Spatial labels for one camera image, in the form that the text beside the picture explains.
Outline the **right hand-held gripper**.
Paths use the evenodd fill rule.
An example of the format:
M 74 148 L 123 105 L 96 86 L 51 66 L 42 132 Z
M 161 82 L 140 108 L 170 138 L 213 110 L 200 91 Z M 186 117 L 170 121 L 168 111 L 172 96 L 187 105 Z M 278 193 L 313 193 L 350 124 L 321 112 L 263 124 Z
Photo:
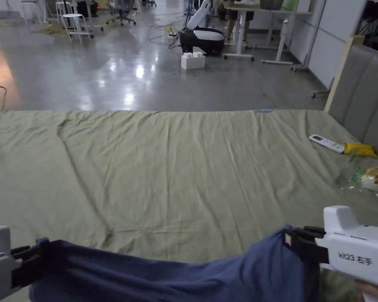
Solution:
M 323 217 L 324 228 L 303 228 L 322 238 L 285 232 L 285 246 L 307 250 L 305 258 L 323 268 L 378 286 L 378 226 L 361 225 L 348 206 L 326 207 Z

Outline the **person's right hand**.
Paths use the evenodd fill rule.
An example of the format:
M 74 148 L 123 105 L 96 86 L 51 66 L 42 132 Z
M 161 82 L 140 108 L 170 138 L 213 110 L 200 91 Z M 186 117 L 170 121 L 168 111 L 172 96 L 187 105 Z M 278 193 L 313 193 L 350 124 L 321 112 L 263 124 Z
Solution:
M 360 291 L 358 294 L 358 301 L 359 302 L 365 302 L 366 300 L 363 297 L 364 293 L 367 293 L 369 295 L 374 296 L 376 299 L 378 299 L 378 286 L 374 284 L 367 283 L 362 280 L 354 280 L 354 283 L 356 285 L 356 288 Z

